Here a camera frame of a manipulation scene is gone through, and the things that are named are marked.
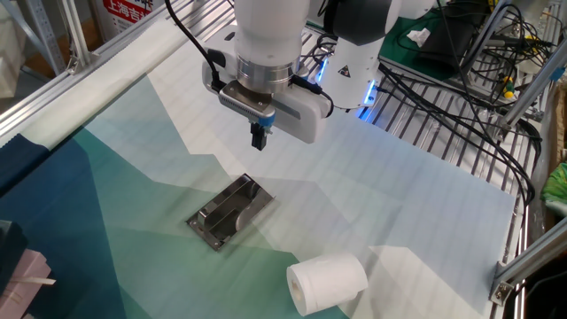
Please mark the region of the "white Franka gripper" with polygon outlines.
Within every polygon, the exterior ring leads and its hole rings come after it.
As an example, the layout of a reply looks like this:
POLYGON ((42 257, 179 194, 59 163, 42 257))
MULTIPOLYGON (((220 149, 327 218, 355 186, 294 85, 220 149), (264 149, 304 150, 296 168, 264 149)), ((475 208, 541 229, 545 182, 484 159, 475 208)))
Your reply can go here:
POLYGON ((252 123, 252 147, 257 150, 264 149, 268 132, 273 127, 307 144, 317 141, 325 130, 326 116, 330 110, 330 101, 326 97, 298 85, 272 95, 253 93, 223 68, 220 70, 220 79, 227 86, 216 96, 221 105, 252 123))

